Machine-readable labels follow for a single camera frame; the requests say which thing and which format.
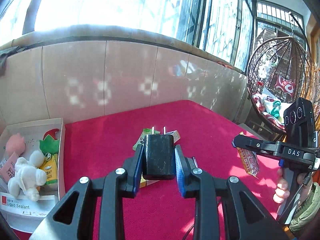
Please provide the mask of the person right hand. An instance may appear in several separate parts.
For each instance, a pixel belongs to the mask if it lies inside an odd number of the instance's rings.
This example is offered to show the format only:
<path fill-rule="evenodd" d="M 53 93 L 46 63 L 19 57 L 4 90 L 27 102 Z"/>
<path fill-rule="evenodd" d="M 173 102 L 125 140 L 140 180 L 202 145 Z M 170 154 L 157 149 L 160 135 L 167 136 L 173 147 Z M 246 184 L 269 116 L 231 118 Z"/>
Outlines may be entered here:
<path fill-rule="evenodd" d="M 273 195 L 273 200 L 277 204 L 283 203 L 289 196 L 289 185 L 288 182 L 283 178 L 283 169 L 279 168 L 277 170 L 278 180 L 277 180 L 277 186 L 275 189 L 275 193 Z M 311 188 L 312 188 L 313 181 L 310 179 L 308 185 L 304 185 L 301 192 L 300 192 L 300 200 L 299 204 L 301 205 L 306 199 L 308 198 Z"/>

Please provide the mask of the green jacket forearm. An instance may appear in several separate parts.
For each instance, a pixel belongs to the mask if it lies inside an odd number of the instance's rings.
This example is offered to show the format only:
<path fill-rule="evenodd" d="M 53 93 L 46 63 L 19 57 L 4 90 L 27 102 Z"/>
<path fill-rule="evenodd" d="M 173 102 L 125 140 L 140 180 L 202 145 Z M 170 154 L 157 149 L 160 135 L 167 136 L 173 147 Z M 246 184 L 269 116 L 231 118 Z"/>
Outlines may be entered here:
<path fill-rule="evenodd" d="M 302 235 L 307 226 L 315 222 L 319 210 L 319 171 L 312 176 L 312 181 L 307 199 L 296 210 L 289 226 L 290 231 L 296 237 Z"/>

